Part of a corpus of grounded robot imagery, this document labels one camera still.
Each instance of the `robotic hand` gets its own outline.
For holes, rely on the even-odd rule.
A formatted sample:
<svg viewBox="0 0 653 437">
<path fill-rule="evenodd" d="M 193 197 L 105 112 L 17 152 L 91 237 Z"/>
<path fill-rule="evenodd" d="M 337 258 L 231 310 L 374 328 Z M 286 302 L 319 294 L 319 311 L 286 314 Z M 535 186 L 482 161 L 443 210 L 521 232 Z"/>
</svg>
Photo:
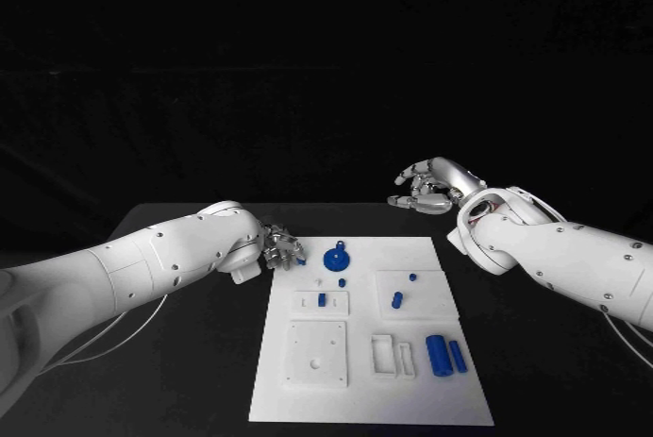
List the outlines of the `robotic hand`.
<svg viewBox="0 0 653 437">
<path fill-rule="evenodd" d="M 459 206 L 447 238 L 482 269 L 502 275 L 519 264 L 554 292 L 653 330 L 650 244 L 568 222 L 523 189 L 487 188 L 441 157 L 408 167 L 397 185 L 411 177 L 412 196 L 391 196 L 388 203 L 428 214 Z"/>
<path fill-rule="evenodd" d="M 287 228 L 224 201 L 107 244 L 0 270 L 0 417 L 84 331 L 214 270 L 241 284 L 261 273 L 261 253 L 270 269 L 306 261 Z"/>
</svg>

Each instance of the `blue cylinder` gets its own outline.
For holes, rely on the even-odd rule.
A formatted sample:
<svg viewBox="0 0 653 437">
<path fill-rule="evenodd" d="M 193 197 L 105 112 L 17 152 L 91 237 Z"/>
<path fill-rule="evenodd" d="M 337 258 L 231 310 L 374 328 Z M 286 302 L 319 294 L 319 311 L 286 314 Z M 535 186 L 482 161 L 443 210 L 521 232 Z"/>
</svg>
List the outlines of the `blue cylinder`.
<svg viewBox="0 0 653 437">
<path fill-rule="evenodd" d="M 349 265 L 350 255 L 345 251 L 345 242 L 337 241 L 336 247 L 325 253 L 325 267 L 332 272 L 340 272 Z"/>
<path fill-rule="evenodd" d="M 450 341 L 448 348 L 451 349 L 453 360 L 456 361 L 456 367 L 459 368 L 459 373 L 467 373 L 466 359 L 463 359 L 463 352 L 460 351 L 459 342 Z"/>
<path fill-rule="evenodd" d="M 401 300 L 404 299 L 404 294 L 402 293 L 395 293 L 395 296 L 392 297 L 392 308 L 395 310 L 399 309 L 401 307 Z"/>
<path fill-rule="evenodd" d="M 425 348 L 428 349 L 428 358 L 431 359 L 433 375 L 438 378 L 446 378 L 453 374 L 453 366 L 443 335 L 425 337 Z"/>
</svg>

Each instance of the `blue bolt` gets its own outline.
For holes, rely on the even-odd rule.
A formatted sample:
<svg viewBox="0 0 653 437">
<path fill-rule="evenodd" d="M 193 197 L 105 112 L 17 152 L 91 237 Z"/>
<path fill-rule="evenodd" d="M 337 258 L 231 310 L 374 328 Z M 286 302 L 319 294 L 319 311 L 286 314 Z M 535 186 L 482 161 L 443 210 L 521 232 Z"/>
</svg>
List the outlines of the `blue bolt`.
<svg viewBox="0 0 653 437">
<path fill-rule="evenodd" d="M 395 310 L 399 309 L 401 307 L 401 300 L 404 299 L 404 294 L 402 293 L 395 293 L 395 297 L 392 298 L 392 308 Z"/>
</svg>

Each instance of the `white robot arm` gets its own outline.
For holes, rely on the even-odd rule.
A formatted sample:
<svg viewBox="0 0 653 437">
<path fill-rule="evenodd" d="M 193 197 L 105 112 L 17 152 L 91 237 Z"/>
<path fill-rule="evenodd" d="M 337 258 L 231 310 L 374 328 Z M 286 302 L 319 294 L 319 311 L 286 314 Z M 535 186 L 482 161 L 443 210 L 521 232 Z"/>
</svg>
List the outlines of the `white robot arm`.
<svg viewBox="0 0 653 437">
<path fill-rule="evenodd" d="M 411 177 L 412 196 L 391 196 L 389 204 L 431 214 L 459 205 L 447 238 L 482 269 L 502 275 L 519 264 L 552 291 L 653 330 L 650 244 L 568 222 L 518 187 L 487 188 L 451 160 L 415 163 L 395 183 Z"/>
<path fill-rule="evenodd" d="M 242 283 L 304 263 L 297 239 L 234 201 L 107 244 L 0 270 L 0 417 L 48 361 L 90 328 L 164 297 L 214 270 Z"/>
</svg>

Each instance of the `small blue part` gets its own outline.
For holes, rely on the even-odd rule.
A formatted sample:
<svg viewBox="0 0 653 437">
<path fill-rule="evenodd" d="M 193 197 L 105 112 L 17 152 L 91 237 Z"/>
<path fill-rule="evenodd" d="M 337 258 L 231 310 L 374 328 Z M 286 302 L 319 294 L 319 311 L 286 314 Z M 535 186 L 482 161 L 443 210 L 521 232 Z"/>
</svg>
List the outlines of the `small blue part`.
<svg viewBox="0 0 653 437">
<path fill-rule="evenodd" d="M 431 359 L 433 374 L 438 378 L 446 378 L 453 374 L 453 366 L 443 335 L 425 337 L 425 348 L 428 349 L 428 358 Z"/>
<path fill-rule="evenodd" d="M 401 300 L 404 299 L 404 294 L 402 293 L 395 293 L 395 297 L 392 297 L 392 308 L 395 310 L 399 309 L 401 307 Z"/>
<path fill-rule="evenodd" d="M 342 272 L 350 265 L 350 255 L 345 251 L 345 242 L 337 241 L 336 247 L 325 253 L 325 267 L 332 272 Z"/>
<path fill-rule="evenodd" d="M 456 361 L 456 367 L 459 368 L 459 373 L 467 373 L 466 360 L 463 359 L 463 353 L 460 352 L 460 346 L 457 341 L 448 342 L 448 348 L 451 349 L 453 360 Z"/>
</svg>

